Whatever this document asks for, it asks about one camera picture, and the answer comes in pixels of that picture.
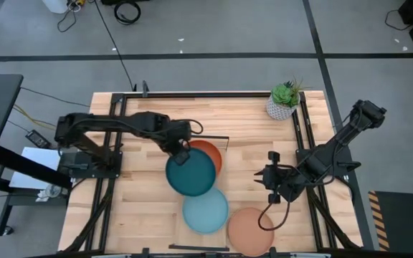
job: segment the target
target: wooden table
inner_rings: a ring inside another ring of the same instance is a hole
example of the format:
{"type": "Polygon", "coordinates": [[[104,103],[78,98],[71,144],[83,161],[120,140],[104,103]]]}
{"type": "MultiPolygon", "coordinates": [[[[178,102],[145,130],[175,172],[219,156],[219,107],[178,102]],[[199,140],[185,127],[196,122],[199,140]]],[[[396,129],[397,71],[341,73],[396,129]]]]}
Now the wooden table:
{"type": "MultiPolygon", "coordinates": [[[[107,115],[111,95],[110,92],[95,93],[90,112],[107,115]]],[[[307,91],[305,96],[316,144],[325,143],[333,136],[333,129],[324,94],[307,91]]],[[[266,102],[265,97],[135,98],[127,103],[126,115],[150,110],[167,114],[172,119],[191,118],[203,124],[205,135],[229,136],[226,150],[224,141],[217,140],[214,144],[223,152],[224,165],[218,181],[229,201],[230,216],[244,207],[264,209],[267,206],[270,192],[253,181],[256,179],[253,174],[270,163],[268,151],[279,152],[281,163],[296,164],[298,146],[293,120],[272,120],[265,111],[266,102]]],[[[298,115],[303,125],[300,107],[298,115]]],[[[308,148],[304,126],[302,130],[304,146],[308,148]]],[[[87,135],[103,144],[104,133],[87,135]]],[[[180,213],[182,197],[166,181],[164,168],[168,156],[155,143],[124,133],[123,144],[122,173],[115,183],[106,253],[141,253],[144,247],[149,247],[151,253],[193,252],[169,249],[170,244],[228,246],[230,252],[237,252],[228,242],[225,229],[207,236],[187,229],[180,213]]],[[[88,220],[95,181],[88,179],[72,192],[59,249],[69,246],[88,220]]],[[[326,186],[326,193],[333,218],[351,240],[361,246],[348,188],[334,181],[326,186]]],[[[285,209],[286,202],[282,199],[281,204],[273,205],[267,212],[275,225],[283,219],[285,209]]],[[[320,226],[327,247],[323,221],[320,226]]],[[[100,227],[99,221],[95,227],[94,248],[98,246],[100,227]]],[[[286,224],[275,232],[273,246],[278,252],[316,250],[305,192],[292,203],[286,224]]]]}

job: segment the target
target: orange plate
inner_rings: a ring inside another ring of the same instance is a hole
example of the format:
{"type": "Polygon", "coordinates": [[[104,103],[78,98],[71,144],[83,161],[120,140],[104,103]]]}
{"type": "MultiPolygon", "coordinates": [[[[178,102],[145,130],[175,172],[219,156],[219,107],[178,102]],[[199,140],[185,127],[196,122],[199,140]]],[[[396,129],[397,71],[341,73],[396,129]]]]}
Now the orange plate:
{"type": "Polygon", "coordinates": [[[214,168],[216,169],[216,175],[218,176],[221,172],[222,167],[222,157],[218,148],[213,143],[207,142],[206,140],[193,140],[189,142],[191,148],[197,148],[204,151],[214,163],[214,168]]]}
{"type": "MultiPolygon", "coordinates": [[[[227,225],[230,243],[248,257],[258,257],[268,252],[275,237],[273,231],[264,231],[257,225],[260,214],[261,211],[256,208],[244,208],[235,212],[227,225]]],[[[262,217],[261,225],[267,229],[273,227],[267,214],[262,217]]]]}

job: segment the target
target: white paper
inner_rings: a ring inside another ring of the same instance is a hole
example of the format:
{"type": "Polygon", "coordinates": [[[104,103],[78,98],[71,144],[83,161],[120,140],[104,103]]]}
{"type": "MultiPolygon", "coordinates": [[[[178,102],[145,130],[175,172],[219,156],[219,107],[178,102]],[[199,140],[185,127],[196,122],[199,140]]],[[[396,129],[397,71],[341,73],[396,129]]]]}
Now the white paper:
{"type": "MultiPolygon", "coordinates": [[[[41,148],[25,147],[22,152],[22,156],[42,164],[48,168],[57,171],[58,164],[60,163],[60,157],[56,150],[46,150],[41,148]]],[[[32,189],[46,189],[49,184],[32,178],[31,176],[24,175],[19,172],[14,172],[11,183],[9,186],[15,188],[32,188],[32,189]]]]}

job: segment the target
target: gray floor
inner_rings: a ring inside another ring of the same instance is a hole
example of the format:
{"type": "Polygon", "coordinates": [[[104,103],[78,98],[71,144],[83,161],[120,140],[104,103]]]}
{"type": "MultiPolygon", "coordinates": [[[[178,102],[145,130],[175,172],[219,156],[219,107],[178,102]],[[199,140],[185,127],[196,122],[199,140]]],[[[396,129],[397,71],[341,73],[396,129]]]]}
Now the gray floor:
{"type": "MultiPolygon", "coordinates": [[[[413,53],[406,31],[384,25],[386,12],[402,2],[310,0],[323,51],[413,53]]],[[[179,54],[181,50],[185,54],[315,53],[302,1],[151,0],[141,3],[141,8],[141,20],[125,27],[114,20],[111,8],[100,5],[121,54],[179,54]]],[[[94,5],[86,4],[77,13],[77,23],[68,32],[57,31],[61,18],[39,0],[6,0],[0,10],[0,56],[116,54],[94,5]]],[[[390,22],[403,26],[397,14],[390,16],[390,22]]],[[[413,59],[326,62],[342,116],[359,98],[388,110],[382,127],[363,133],[351,144],[353,158],[363,163],[356,171],[363,200],[370,190],[413,193],[413,59]]],[[[124,64],[134,83],[146,80],[151,90],[269,90],[293,76],[303,78],[310,89],[325,89],[317,59],[128,59],[124,64]]],[[[0,62],[0,73],[23,74],[24,87],[85,104],[93,92],[130,89],[118,60],[0,62]]],[[[16,103],[33,117],[51,123],[66,113],[86,112],[84,107],[26,91],[16,103]]],[[[18,113],[9,119],[53,139],[52,131],[32,125],[18,113]]],[[[31,146],[24,134],[8,124],[0,144],[20,153],[24,146],[31,146]]],[[[0,211],[3,202],[0,199],[0,211]]],[[[370,210],[366,212],[373,229],[370,210]]],[[[16,232],[0,237],[0,257],[55,252],[64,215],[61,207],[13,210],[9,223],[16,232]]]]}

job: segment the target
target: succulent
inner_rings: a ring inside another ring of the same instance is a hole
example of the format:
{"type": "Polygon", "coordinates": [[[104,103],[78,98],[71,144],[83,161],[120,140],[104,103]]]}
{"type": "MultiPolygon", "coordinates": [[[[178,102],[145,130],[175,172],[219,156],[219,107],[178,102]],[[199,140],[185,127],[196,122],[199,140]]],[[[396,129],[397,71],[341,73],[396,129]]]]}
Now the succulent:
{"type": "Polygon", "coordinates": [[[299,102],[299,92],[302,90],[296,79],[279,84],[272,89],[272,99],[277,105],[294,107],[299,102]]]}

